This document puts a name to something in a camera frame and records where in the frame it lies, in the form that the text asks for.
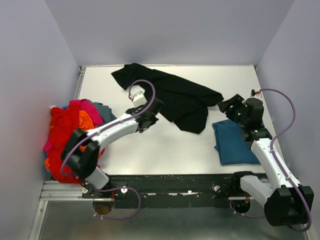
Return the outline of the magenta t-shirt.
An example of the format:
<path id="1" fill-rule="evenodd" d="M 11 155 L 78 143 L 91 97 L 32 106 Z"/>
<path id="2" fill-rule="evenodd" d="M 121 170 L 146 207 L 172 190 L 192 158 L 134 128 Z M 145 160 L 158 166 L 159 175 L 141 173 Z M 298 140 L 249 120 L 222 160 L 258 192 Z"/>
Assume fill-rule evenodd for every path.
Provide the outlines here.
<path id="1" fill-rule="evenodd" d="M 59 109 L 67 109 L 67 108 L 75 108 L 75 109 L 79 109 L 79 110 L 85 110 L 86 112 L 91 114 L 91 117 L 93 118 L 95 127 L 98 127 L 98 126 L 102 125 L 102 123 L 103 123 L 103 119 L 101 118 L 97 109 L 89 102 L 88 99 L 71 100 L 67 107 L 59 108 Z"/>

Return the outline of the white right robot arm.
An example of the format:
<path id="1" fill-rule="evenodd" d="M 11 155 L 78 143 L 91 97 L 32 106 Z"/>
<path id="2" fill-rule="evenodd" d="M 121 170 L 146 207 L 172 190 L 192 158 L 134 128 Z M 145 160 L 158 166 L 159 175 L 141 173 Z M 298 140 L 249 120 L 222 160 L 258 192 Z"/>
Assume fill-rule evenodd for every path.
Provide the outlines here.
<path id="1" fill-rule="evenodd" d="M 263 126 L 263 102 L 255 97 L 244 99 L 239 94 L 218 103 L 220 112 L 238 124 L 243 140 L 259 160 L 270 186 L 255 175 L 244 175 L 230 183 L 230 191 L 241 196 L 248 193 L 264 210 L 273 227 L 304 225 L 297 229 L 306 232 L 312 225 L 311 209 L 314 192 L 290 172 L 274 146 L 275 138 Z"/>

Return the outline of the grey-blue t-shirt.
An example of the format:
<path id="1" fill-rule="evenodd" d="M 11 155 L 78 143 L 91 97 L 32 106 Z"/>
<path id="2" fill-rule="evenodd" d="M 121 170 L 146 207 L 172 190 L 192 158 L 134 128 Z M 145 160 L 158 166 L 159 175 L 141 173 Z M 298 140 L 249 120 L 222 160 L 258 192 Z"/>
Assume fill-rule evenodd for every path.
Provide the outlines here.
<path id="1" fill-rule="evenodd" d="M 104 105 L 100 102 L 93 102 L 91 100 L 88 101 L 96 108 L 104 124 L 108 124 L 117 119 L 108 105 Z"/>

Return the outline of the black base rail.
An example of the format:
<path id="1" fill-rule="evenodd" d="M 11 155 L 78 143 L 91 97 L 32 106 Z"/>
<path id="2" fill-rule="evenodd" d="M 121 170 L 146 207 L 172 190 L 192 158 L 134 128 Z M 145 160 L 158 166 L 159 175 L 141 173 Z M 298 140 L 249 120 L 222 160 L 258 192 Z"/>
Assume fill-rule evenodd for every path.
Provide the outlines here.
<path id="1" fill-rule="evenodd" d="M 243 172 L 233 174 L 112 175 L 101 198 L 112 198 L 117 209 L 228 208 L 246 213 L 252 203 L 240 189 Z"/>

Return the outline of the black t-shirt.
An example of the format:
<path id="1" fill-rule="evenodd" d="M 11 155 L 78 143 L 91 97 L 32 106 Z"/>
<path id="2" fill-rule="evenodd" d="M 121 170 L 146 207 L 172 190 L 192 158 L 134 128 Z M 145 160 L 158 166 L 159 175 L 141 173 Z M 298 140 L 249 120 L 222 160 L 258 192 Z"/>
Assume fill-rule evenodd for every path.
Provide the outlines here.
<path id="1" fill-rule="evenodd" d="M 181 131 L 194 134 L 200 134 L 205 129 L 208 107 L 224 100 L 220 92 L 138 63 L 126 64 L 111 75 L 124 90 L 137 80 L 152 83 L 155 97 L 164 103 L 160 114 Z"/>

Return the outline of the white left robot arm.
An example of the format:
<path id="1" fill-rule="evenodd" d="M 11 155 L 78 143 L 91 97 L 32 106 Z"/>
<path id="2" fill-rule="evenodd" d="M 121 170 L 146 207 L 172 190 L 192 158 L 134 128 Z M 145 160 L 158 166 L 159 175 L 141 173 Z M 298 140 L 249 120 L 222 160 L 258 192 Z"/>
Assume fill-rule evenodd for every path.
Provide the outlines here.
<path id="1" fill-rule="evenodd" d="M 163 106 L 161 100 L 153 98 L 144 105 L 127 109 L 121 117 L 100 127 L 74 130 L 61 153 L 60 170 L 69 167 L 79 180 L 91 184 L 99 197 L 107 197 L 111 191 L 110 178 L 98 167 L 99 153 L 122 137 L 149 129 L 158 121 L 156 115 Z"/>

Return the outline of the folded teal t-shirt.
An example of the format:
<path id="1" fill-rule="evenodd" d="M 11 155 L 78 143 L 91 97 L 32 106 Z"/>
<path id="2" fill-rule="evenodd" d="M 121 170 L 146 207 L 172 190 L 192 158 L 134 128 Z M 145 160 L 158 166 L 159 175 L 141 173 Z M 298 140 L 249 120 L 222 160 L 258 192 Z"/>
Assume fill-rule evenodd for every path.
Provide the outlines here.
<path id="1" fill-rule="evenodd" d="M 220 164 L 228 165 L 260 165 L 259 160 L 249 149 L 241 135 L 241 128 L 227 119 L 212 124 L 215 136 L 215 150 L 218 152 Z"/>

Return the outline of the red t-shirt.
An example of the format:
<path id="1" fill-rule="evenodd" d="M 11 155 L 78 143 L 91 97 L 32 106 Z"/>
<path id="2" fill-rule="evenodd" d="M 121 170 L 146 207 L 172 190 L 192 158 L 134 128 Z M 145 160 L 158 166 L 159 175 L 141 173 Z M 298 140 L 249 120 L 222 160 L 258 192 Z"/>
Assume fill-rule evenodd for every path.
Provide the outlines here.
<path id="1" fill-rule="evenodd" d="M 64 108 L 53 107 L 50 110 L 51 121 L 48 140 L 44 146 L 47 159 L 45 169 L 60 183 L 80 184 L 82 181 L 71 175 L 69 167 L 64 167 L 61 174 L 61 154 L 74 130 L 80 128 L 84 132 L 103 123 L 98 110 L 88 100 L 72 100 Z"/>

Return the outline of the aluminium frame rail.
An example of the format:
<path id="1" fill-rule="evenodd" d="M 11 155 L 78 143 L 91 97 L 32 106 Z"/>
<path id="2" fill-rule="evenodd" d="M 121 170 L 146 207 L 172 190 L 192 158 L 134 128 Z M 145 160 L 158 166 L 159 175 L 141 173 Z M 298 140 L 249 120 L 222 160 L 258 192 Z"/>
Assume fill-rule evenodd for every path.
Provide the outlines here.
<path id="1" fill-rule="evenodd" d="M 41 201 L 94 201 L 111 202 L 111 197 L 102 198 L 90 187 L 80 184 L 60 183 L 58 181 L 45 181 L 40 193 Z"/>

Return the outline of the orange t-shirt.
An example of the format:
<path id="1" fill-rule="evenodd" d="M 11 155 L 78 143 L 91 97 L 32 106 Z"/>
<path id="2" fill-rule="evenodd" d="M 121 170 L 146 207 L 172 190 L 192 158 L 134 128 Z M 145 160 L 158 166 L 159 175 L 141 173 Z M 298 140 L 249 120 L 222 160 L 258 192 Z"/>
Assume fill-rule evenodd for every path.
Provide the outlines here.
<path id="1" fill-rule="evenodd" d="M 78 128 L 83 131 L 93 129 L 96 126 L 93 120 L 91 114 L 83 109 L 54 107 L 51 110 L 49 136 L 44 145 L 47 155 L 44 166 L 47 172 L 60 170 L 58 167 L 62 162 L 59 157 L 72 131 Z"/>

